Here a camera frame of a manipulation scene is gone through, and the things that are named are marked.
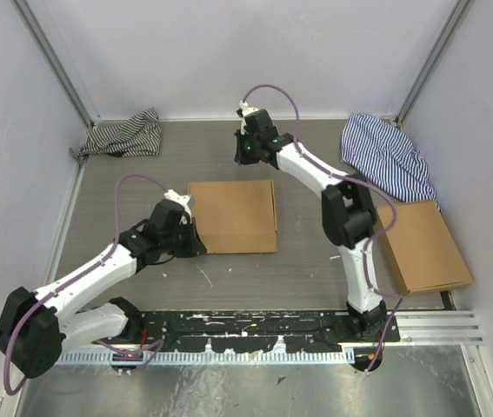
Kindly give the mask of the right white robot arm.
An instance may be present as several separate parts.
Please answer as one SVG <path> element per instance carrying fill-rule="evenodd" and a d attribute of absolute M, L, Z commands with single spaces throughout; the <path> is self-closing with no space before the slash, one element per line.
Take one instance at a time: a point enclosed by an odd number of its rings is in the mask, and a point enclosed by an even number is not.
<path fill-rule="evenodd" d="M 237 110 L 235 162 L 264 162 L 296 178 L 320 198 L 323 232 L 338 248 L 347 279 L 350 332 L 360 342 L 373 341 L 386 321 L 387 309 L 378 293 L 371 236 L 376 210 L 368 183 L 347 175 L 312 155 L 291 134 L 279 134 L 265 109 L 245 102 Z"/>

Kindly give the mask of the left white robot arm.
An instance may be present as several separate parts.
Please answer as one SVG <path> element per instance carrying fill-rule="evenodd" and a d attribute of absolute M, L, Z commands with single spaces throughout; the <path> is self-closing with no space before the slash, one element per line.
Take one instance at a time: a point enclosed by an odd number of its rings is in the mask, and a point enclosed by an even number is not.
<path fill-rule="evenodd" d="M 140 310 L 123 297 L 99 308 L 84 306 L 149 266 L 169 258 L 206 252 L 191 215 L 190 195 L 164 194 L 148 219 L 122 232 L 100 255 L 47 286 L 12 291 L 0 315 L 0 351 L 28 379 L 47 372 L 61 354 L 88 343 L 116 338 L 137 342 L 144 324 Z"/>

